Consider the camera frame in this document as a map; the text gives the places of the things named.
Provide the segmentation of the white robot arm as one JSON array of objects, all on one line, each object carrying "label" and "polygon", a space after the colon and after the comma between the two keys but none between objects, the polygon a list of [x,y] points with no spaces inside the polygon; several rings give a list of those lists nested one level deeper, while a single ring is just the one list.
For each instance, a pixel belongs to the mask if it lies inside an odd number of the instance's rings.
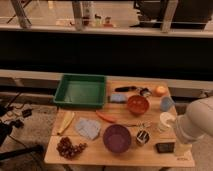
[{"label": "white robot arm", "polygon": [[190,151],[192,144],[205,134],[213,137],[213,97],[190,103],[186,112],[176,117],[173,129],[177,138],[174,147],[176,156]]}]

